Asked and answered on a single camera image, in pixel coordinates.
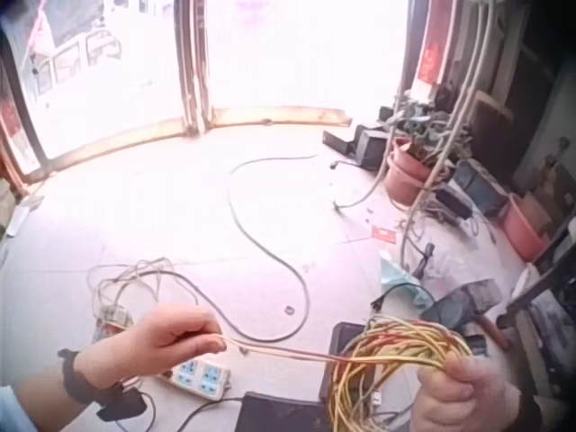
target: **black wristband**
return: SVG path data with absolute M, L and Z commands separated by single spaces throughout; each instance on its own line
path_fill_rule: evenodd
M 74 370 L 74 360 L 77 355 L 78 351 L 70 351 L 69 349 L 58 351 L 58 357 L 64 359 L 62 375 L 64 376 L 64 389 L 68 396 L 83 405 L 88 405 L 92 402 L 107 405 L 122 397 L 123 388 L 120 383 L 109 389 L 100 390 L 88 382 L 81 373 L 76 372 Z
M 518 416 L 505 432 L 540 432 L 542 425 L 542 412 L 534 396 L 521 393 Z

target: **glass door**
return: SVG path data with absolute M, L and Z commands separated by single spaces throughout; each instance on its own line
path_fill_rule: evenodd
M 3 59 L 43 171 L 196 131 L 179 0 L 15 3 Z
M 202 117 L 346 124 L 392 104 L 407 0 L 195 0 Z

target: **door frame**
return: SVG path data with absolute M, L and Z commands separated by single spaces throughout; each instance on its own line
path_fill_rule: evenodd
M 207 2 L 209 0 L 185 0 L 193 4 L 193 52 L 198 78 L 202 121 L 205 129 L 248 124 L 320 124 L 349 126 L 352 118 L 343 110 L 312 106 L 270 106 L 248 108 L 216 108 L 210 101 L 209 41 L 206 31 Z
M 37 183 L 46 179 L 51 173 L 62 171 L 81 162 L 97 158 L 119 149 L 126 149 L 146 142 L 165 140 L 174 137 L 192 136 L 198 132 L 196 120 L 196 97 L 194 94 L 194 65 L 191 51 L 191 25 L 189 0 L 174 1 L 175 44 L 178 61 L 178 79 L 181 89 L 183 116 L 164 119 L 132 130 L 124 130 L 105 139 L 85 144 L 67 153 L 48 158 L 41 146 L 38 133 L 34 128 L 32 118 L 26 104 L 21 79 L 18 75 L 12 46 L 6 33 L 0 29 L 0 47 L 2 62 L 13 93 L 16 110 L 21 118 L 22 127 L 28 137 L 34 155 L 40 163 L 40 168 L 29 174 L 24 174 L 16 164 L 18 176 L 26 184 Z M 15 162 L 10 146 L 6 146 L 10 159 Z

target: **left hand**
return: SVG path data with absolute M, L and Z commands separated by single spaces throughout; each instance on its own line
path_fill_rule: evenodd
M 124 378 L 160 374 L 191 358 L 225 351 L 220 334 L 208 310 L 162 304 L 133 328 L 89 346 L 74 367 L 94 387 L 106 389 Z
M 448 355 L 445 371 L 422 367 L 413 432 L 499 432 L 519 411 L 520 392 L 488 359 Z

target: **white power strip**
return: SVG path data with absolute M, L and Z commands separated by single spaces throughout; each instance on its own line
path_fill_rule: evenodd
M 195 358 L 182 363 L 160 376 L 176 387 L 210 401 L 219 401 L 230 387 L 230 369 Z

